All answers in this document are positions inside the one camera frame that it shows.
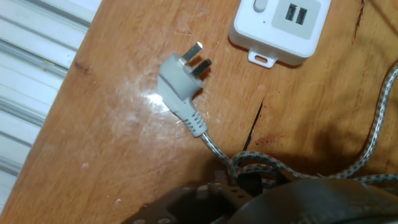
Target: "plug strain relief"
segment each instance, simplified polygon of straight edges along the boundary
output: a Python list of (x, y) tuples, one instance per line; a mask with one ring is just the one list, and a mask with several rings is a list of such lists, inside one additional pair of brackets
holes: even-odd
[(193, 134), (193, 137), (201, 136), (208, 129), (207, 124), (197, 111), (182, 121)]

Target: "power strip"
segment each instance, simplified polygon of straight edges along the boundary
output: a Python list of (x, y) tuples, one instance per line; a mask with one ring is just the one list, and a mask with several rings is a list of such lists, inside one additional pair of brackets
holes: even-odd
[(330, 3), (242, 0), (229, 39), (248, 49), (249, 61), (260, 66), (271, 68), (276, 61), (300, 65), (317, 48)]

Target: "usb port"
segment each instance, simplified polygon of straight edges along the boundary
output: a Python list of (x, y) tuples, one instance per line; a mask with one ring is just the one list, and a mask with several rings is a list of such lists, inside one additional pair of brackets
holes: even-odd
[(300, 25), (303, 25), (304, 19), (305, 19), (305, 15), (307, 15), (307, 10), (303, 9), (303, 8), (300, 8), (300, 12), (298, 12), (296, 23), (300, 24)]
[(296, 13), (296, 10), (297, 10), (297, 6), (290, 4), (289, 9), (287, 10), (286, 19), (289, 21), (293, 21), (293, 17), (294, 17), (294, 14)]

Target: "power cord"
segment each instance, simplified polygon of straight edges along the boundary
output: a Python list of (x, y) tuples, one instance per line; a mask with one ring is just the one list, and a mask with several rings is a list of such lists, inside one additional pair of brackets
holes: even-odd
[[(398, 182), (398, 174), (377, 174), (364, 177), (352, 177), (360, 168), (370, 160), (376, 144), (379, 140), (380, 131), (386, 115), (387, 101), (391, 88), (398, 76), (398, 63), (384, 80), (379, 101), (374, 115), (373, 125), (368, 138), (365, 150), (359, 159), (347, 169), (337, 174), (324, 177), (322, 175), (302, 174), (289, 168), (283, 162), (261, 152), (244, 151), (236, 154), (231, 159), (213, 142), (207, 133), (207, 125), (201, 118), (199, 112), (192, 103), (193, 95), (203, 88), (199, 79), (210, 65), (210, 60), (205, 60), (195, 69), (187, 63), (203, 48), (201, 43), (195, 44), (186, 54), (180, 57), (173, 53), (161, 66), (158, 78), (158, 94), (163, 98), (164, 103), (170, 111), (176, 114), (188, 127), (194, 137), (200, 137), (210, 151), (228, 167), (228, 173), (233, 180), (243, 173), (265, 173), (269, 178), (262, 180), (265, 189), (271, 189), (280, 185), (278, 176), (291, 179), (353, 179), (362, 183), (375, 184), (381, 182)], [(240, 167), (245, 161), (256, 161), (257, 164)]]

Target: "wood grain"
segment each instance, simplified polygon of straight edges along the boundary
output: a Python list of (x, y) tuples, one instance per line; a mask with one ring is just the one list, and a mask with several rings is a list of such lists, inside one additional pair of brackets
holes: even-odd
[[(398, 58), (397, 1), (367, 0), (359, 25), (360, 0), (333, 1), (316, 54), (270, 70), (228, 40), (238, 4), (103, 0), (0, 223), (121, 223), (223, 169), (155, 94), (160, 64), (198, 40), (213, 65), (194, 102), (229, 156), (243, 150), (262, 104), (248, 150), (311, 174), (353, 162)], [(398, 172), (397, 102), (395, 87), (362, 174)]]

